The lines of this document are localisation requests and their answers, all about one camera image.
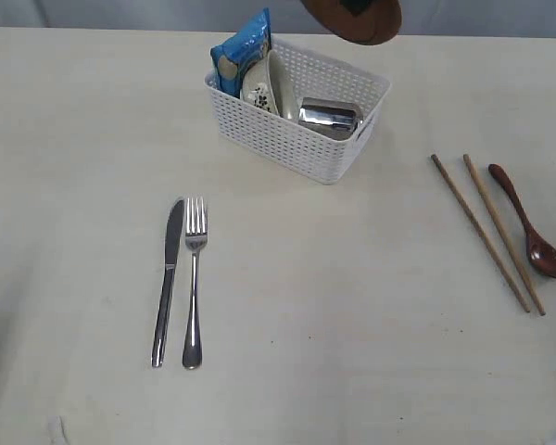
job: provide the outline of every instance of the spoon handle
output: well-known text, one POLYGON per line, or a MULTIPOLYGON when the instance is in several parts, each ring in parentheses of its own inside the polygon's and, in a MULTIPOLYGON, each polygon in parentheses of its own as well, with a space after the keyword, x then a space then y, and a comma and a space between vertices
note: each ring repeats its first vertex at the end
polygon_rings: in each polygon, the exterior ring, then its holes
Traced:
POLYGON ((488 165, 488 171, 490 172, 490 175, 492 175, 492 177, 495 179, 495 181, 499 183, 505 193, 509 196, 512 205, 515 207, 515 210, 517 210, 517 214, 521 219, 521 223, 523 224, 525 231, 527 232, 528 230, 530 230, 532 228, 532 225, 529 222, 527 215, 525 215, 525 210, 521 205, 521 201, 517 196, 517 192, 515 192, 515 187, 512 185, 511 179, 509 179, 507 173, 502 169, 502 167, 497 164, 488 165))

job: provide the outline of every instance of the blue snack bag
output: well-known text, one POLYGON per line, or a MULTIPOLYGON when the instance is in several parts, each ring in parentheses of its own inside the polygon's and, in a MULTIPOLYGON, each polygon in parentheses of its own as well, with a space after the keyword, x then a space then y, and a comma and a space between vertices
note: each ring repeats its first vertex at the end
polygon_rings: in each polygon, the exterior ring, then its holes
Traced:
POLYGON ((270 10, 267 7, 237 34, 210 49, 219 89, 239 97, 247 70, 272 48, 270 10))

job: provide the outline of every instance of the white bowl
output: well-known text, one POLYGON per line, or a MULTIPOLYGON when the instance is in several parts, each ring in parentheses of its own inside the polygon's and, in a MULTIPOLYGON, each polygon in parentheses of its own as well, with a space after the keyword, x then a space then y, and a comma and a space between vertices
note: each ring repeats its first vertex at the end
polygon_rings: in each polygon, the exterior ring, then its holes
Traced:
POLYGON ((280 56, 273 49, 247 71, 241 87, 241 98, 254 107, 278 114, 289 121, 298 120, 293 83, 280 56))

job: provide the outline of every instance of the wall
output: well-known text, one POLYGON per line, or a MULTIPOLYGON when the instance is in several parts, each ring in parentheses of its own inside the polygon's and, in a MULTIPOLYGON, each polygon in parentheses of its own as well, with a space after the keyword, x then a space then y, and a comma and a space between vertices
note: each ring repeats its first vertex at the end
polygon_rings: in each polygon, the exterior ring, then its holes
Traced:
MULTIPOLYGON (((556 0, 401 3, 407 34, 556 37, 556 0)), ((275 32, 323 32, 298 0, 0 0, 0 25, 235 31, 264 6, 275 32)))

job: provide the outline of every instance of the chopsticks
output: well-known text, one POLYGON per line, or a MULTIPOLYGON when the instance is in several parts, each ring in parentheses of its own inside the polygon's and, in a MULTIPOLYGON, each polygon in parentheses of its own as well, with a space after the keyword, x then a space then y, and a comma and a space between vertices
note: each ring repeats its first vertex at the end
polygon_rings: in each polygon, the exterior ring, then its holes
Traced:
POLYGON ((509 272, 507 271, 506 267, 504 266, 502 260, 500 259, 500 256, 499 256, 498 252, 494 249, 494 246, 492 246, 492 243, 490 242, 490 239, 486 235, 486 232, 484 232, 484 229, 480 225, 480 222, 478 222, 478 220, 475 218, 474 213, 472 212, 470 207, 465 202, 465 199, 463 199, 463 196, 461 195, 460 191, 457 189, 457 187, 453 183, 453 180, 450 178, 449 174, 445 170, 445 167, 443 167, 443 164, 441 164, 440 160, 438 159, 438 156, 437 155, 432 155, 431 159, 433 160, 436 167, 438 168, 438 171, 441 173, 441 175, 443 176, 443 179, 445 180, 445 182, 447 183, 447 185, 451 189, 451 192, 453 192, 453 195, 455 195, 455 198, 457 198, 457 200, 459 201, 459 203, 461 205, 461 208, 463 209, 463 211, 467 215, 468 219, 470 220, 470 222, 474 226, 475 231, 480 235, 480 238, 482 238, 482 241, 484 241, 484 244, 486 245, 488 253, 492 257, 494 262, 497 264, 497 266, 499 266, 499 269, 500 269, 500 272, 502 273, 502 276, 507 281, 507 284, 511 288, 512 292, 515 294, 515 297, 519 301, 519 304, 521 304, 521 307, 523 307, 525 312, 530 312, 531 310, 529 309, 529 305, 527 304, 523 295, 521 294, 521 291, 519 290, 519 287, 517 287, 517 285, 515 284, 514 280, 512 279, 511 275, 509 274, 509 272))
POLYGON ((472 160, 470 159, 470 156, 463 155, 463 161, 465 162, 465 165, 467 166, 467 170, 470 172, 470 175, 474 180, 474 184, 478 189, 478 193, 484 200, 484 204, 486 205, 488 213, 490 213, 490 217, 492 218, 494 225, 497 226, 497 230, 499 231, 500 237, 502 238, 502 242, 504 243, 507 250, 509 250, 509 255, 511 255, 512 262, 517 268, 517 272, 521 275, 521 279, 523 280, 525 284, 525 288, 527 289, 527 292, 529 292, 531 299, 534 301, 537 311, 539 312, 540 315, 546 315, 544 306, 541 304, 541 301, 537 296, 536 290, 534 289, 531 279, 529 278, 529 274, 527 273, 527 270, 523 266, 521 260, 519 260, 519 257, 517 256, 517 251, 513 247, 512 242, 509 239, 509 236, 507 235, 507 231, 505 230, 504 225, 500 220, 499 214, 497 213, 494 204, 492 204, 492 201, 490 200, 490 196, 484 186, 484 183, 482 183, 482 180, 480 179, 480 176, 477 170, 475 169, 472 160))

